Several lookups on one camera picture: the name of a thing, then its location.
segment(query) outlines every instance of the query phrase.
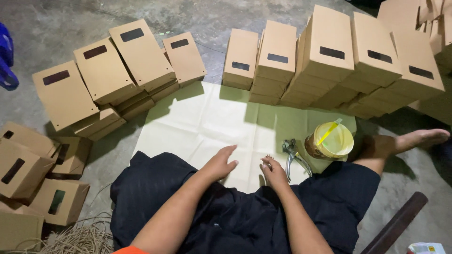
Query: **person's left hand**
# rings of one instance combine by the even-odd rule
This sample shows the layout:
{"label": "person's left hand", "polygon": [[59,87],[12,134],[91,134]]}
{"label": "person's left hand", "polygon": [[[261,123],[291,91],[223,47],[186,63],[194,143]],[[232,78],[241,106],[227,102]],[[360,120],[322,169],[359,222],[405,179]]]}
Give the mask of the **person's left hand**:
{"label": "person's left hand", "polygon": [[227,163],[229,156],[237,148],[237,145],[221,148],[200,170],[211,182],[225,178],[239,163],[237,160]]}

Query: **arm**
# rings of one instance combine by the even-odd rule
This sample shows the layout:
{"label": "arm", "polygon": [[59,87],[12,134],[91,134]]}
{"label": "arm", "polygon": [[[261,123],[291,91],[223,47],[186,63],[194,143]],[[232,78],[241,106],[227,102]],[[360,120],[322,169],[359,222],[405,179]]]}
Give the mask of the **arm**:
{"label": "arm", "polygon": [[333,254],[325,238],[290,188],[281,165],[271,158],[262,158],[262,161],[272,167],[270,169],[266,164],[262,164],[262,171],[284,208],[292,253]]}
{"label": "arm", "polygon": [[227,163],[236,147],[222,148],[190,177],[146,223],[131,245],[151,254],[176,253],[188,234],[201,196],[213,182],[225,178],[237,166],[236,160]]}

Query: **white paper sheet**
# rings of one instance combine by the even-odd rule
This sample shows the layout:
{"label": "white paper sheet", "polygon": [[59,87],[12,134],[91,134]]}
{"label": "white paper sheet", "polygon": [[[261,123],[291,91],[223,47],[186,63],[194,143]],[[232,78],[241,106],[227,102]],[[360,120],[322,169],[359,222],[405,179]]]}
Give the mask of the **white paper sheet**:
{"label": "white paper sheet", "polygon": [[[230,160],[239,165],[222,181],[226,187],[251,193],[265,184],[259,168],[260,158],[273,156],[284,168],[287,154],[284,139],[301,141],[324,122],[342,118],[353,135],[355,118],[324,110],[301,110],[248,102],[248,91],[196,82],[159,101],[146,118],[133,154],[142,151],[149,157],[173,153],[200,169],[225,146],[238,147]],[[323,171],[331,162],[302,156],[314,172]],[[296,161],[291,165],[291,184],[308,177]]]}

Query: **dark rectangular window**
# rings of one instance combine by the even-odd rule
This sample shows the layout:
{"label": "dark rectangular window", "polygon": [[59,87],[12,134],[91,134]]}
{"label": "dark rectangular window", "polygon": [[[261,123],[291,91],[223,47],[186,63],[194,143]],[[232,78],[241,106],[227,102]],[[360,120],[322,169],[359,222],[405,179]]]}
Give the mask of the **dark rectangular window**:
{"label": "dark rectangular window", "polygon": [[50,85],[50,84],[53,84],[60,80],[63,80],[65,78],[69,78],[69,71],[60,71],[53,75],[47,76],[47,77],[43,78],[42,80],[44,81],[44,85]]}
{"label": "dark rectangular window", "polygon": [[90,49],[86,52],[83,52],[83,55],[85,56],[85,59],[90,59],[92,57],[98,56],[105,52],[107,52],[107,47],[105,45],[102,45],[102,46]]}
{"label": "dark rectangular window", "polygon": [[320,47],[320,54],[330,57],[335,57],[339,59],[345,59],[345,53],[340,50],[335,50],[327,47]]}
{"label": "dark rectangular window", "polygon": [[143,30],[141,30],[141,28],[137,28],[132,31],[122,33],[121,39],[123,42],[128,42],[133,39],[140,38],[141,36],[144,36]]}
{"label": "dark rectangular window", "polygon": [[426,70],[423,70],[423,69],[420,69],[420,68],[416,68],[416,67],[411,66],[411,65],[409,65],[408,68],[409,68],[410,72],[415,74],[415,75],[426,77],[426,78],[431,79],[431,80],[434,79],[433,78],[433,73],[430,72],[430,71],[426,71]]}
{"label": "dark rectangular window", "polygon": [[182,47],[188,45],[188,40],[187,39],[183,39],[180,41],[176,41],[176,42],[172,42],[171,43],[171,48],[178,48],[178,47]]}
{"label": "dark rectangular window", "polygon": [[58,213],[58,210],[60,209],[61,203],[63,202],[64,195],[66,194],[65,191],[62,190],[56,190],[55,194],[53,195],[52,203],[49,207],[49,214],[56,215]]}
{"label": "dark rectangular window", "polygon": [[281,62],[281,63],[288,63],[289,62],[289,58],[288,57],[278,56],[278,55],[270,54],[270,53],[267,55],[267,59],[271,60],[271,61]]}
{"label": "dark rectangular window", "polygon": [[6,139],[10,139],[12,136],[14,135],[14,132],[12,131],[7,131],[3,134],[3,137]]}
{"label": "dark rectangular window", "polygon": [[58,153],[58,157],[56,159],[57,165],[63,164],[64,160],[66,159],[67,151],[69,150],[69,144],[62,144],[60,148],[60,152]]}
{"label": "dark rectangular window", "polygon": [[13,166],[6,172],[6,174],[2,177],[1,182],[4,184],[9,184],[13,177],[17,174],[19,169],[24,165],[25,161],[21,158],[17,159],[14,162]]}
{"label": "dark rectangular window", "polygon": [[232,62],[232,68],[249,71],[250,70],[250,65],[249,64],[242,64],[242,63],[238,63],[238,62]]}
{"label": "dark rectangular window", "polygon": [[378,52],[375,52],[375,51],[372,51],[372,50],[367,50],[367,55],[370,58],[374,58],[374,59],[377,59],[377,60],[382,60],[384,62],[392,63],[392,58],[390,56],[388,56],[388,55],[385,55],[385,54],[381,54],[381,53],[378,53]]}

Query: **yellow plastic stick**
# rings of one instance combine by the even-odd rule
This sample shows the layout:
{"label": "yellow plastic stick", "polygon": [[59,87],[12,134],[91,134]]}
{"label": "yellow plastic stick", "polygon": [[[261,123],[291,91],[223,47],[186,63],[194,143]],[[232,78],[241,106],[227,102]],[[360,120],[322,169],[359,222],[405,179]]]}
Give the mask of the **yellow plastic stick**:
{"label": "yellow plastic stick", "polygon": [[333,125],[331,125],[331,127],[328,129],[327,132],[325,132],[325,134],[323,135],[323,137],[319,140],[319,142],[317,142],[317,145],[320,145],[323,140],[325,140],[326,137],[328,137],[328,135],[340,124],[340,122],[342,122],[342,119],[339,118],[336,121],[333,122]]}

